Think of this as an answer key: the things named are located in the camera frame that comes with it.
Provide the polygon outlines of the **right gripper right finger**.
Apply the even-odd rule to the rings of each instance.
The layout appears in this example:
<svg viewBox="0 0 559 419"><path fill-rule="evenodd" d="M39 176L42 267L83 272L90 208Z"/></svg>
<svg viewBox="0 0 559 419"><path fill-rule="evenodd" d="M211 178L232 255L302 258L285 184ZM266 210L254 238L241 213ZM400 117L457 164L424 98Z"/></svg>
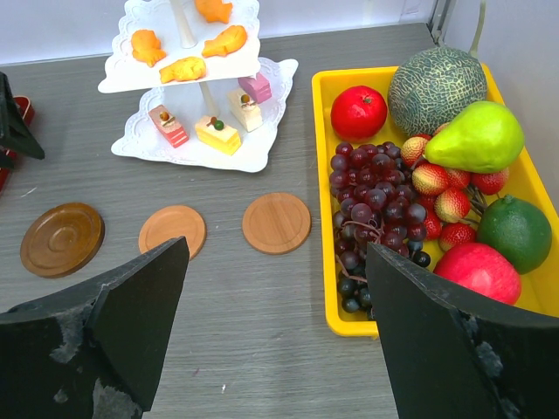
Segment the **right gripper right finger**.
<svg viewBox="0 0 559 419"><path fill-rule="evenodd" d="M402 418L555 418L558 320L370 244L367 280Z"/></svg>

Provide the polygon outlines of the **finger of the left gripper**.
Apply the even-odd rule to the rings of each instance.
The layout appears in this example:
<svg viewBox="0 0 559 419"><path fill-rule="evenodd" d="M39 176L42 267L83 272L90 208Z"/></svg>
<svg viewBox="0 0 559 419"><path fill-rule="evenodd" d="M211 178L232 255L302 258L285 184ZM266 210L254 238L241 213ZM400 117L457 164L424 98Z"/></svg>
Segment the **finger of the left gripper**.
<svg viewBox="0 0 559 419"><path fill-rule="evenodd" d="M45 151L24 122L5 73L1 73L1 146L18 154L43 160Z"/></svg>

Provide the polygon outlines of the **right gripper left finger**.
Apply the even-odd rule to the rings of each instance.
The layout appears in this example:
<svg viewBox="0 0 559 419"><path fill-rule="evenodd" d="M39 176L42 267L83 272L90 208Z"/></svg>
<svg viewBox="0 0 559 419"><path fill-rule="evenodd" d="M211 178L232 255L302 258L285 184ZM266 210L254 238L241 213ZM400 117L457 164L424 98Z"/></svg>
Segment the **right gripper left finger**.
<svg viewBox="0 0 559 419"><path fill-rule="evenodd" d="M1 315L4 418L152 408L189 263L184 237Z"/></svg>

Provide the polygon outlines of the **dark brown wooden saucer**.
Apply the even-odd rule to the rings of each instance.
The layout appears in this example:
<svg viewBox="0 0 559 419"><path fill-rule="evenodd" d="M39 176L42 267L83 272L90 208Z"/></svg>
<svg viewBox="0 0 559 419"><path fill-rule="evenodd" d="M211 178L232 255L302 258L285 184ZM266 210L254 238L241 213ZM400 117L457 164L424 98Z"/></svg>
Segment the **dark brown wooden saucer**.
<svg viewBox="0 0 559 419"><path fill-rule="evenodd" d="M41 278L62 278L84 267L105 236L100 213L85 203L49 209L26 231L20 246L23 267Z"/></svg>

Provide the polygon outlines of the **light wooden coaster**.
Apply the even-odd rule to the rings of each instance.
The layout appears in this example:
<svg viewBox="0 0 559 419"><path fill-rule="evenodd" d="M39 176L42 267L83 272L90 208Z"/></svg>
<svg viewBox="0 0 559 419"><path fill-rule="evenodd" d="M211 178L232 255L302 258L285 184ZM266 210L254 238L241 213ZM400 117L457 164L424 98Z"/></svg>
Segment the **light wooden coaster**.
<svg viewBox="0 0 559 419"><path fill-rule="evenodd" d="M284 192L260 196L249 204L242 231L255 250L270 255L299 248L310 234L312 218L308 206L297 196Z"/></svg>
<svg viewBox="0 0 559 419"><path fill-rule="evenodd" d="M171 238L185 237L192 260L204 246L206 236L206 223L197 211L185 205L171 205L159 209L144 223L138 247L145 253Z"/></svg>

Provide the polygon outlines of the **white three-tier stand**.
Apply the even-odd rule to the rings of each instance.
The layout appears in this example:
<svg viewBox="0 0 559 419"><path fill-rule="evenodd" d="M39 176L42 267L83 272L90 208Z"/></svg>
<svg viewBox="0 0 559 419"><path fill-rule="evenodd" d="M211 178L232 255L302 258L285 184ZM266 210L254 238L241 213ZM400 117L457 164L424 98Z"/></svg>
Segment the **white three-tier stand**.
<svg viewBox="0 0 559 419"><path fill-rule="evenodd" d="M260 56L258 2L224 2L233 4L228 24L207 23L197 11L195 1L125 3L125 14L119 22L119 34L113 40L113 52L105 63L106 76L99 90L102 93L142 90L143 95L137 113L126 123L124 135L112 146L114 154L249 173L266 166L298 63L294 59L274 62ZM245 27L245 45L226 57L204 58L204 43L232 25ZM153 67L132 55L131 37L138 30L152 30L167 53ZM159 71L187 57L202 58L206 75L201 79L163 84ZM232 114L227 93L241 88L238 78L254 77L258 72L269 80L272 97L259 104L262 126L248 133ZM149 118L148 111L159 105L170 110L184 126L190 138L182 146L169 145ZM198 139L195 124L205 115L216 116L238 130L241 146L235 154L225 155Z"/></svg>

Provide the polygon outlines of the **yellow cake slice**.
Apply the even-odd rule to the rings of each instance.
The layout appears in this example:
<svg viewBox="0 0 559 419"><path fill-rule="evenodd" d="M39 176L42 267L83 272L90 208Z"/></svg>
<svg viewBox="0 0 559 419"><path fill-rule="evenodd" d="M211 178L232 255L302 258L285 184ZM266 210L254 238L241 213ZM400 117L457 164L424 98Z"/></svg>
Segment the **yellow cake slice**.
<svg viewBox="0 0 559 419"><path fill-rule="evenodd" d="M241 146L238 130L216 116L203 116L195 124L195 131L202 143L225 155L235 154Z"/></svg>

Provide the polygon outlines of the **cream cake slice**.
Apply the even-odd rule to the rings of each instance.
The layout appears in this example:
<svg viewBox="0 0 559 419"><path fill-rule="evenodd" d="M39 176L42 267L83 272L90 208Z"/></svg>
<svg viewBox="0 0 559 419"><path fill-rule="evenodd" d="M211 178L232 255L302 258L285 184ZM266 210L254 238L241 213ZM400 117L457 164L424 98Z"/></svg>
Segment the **cream cake slice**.
<svg viewBox="0 0 559 419"><path fill-rule="evenodd" d="M232 114L248 133L262 126L263 117L259 104L242 88L228 92L227 98Z"/></svg>

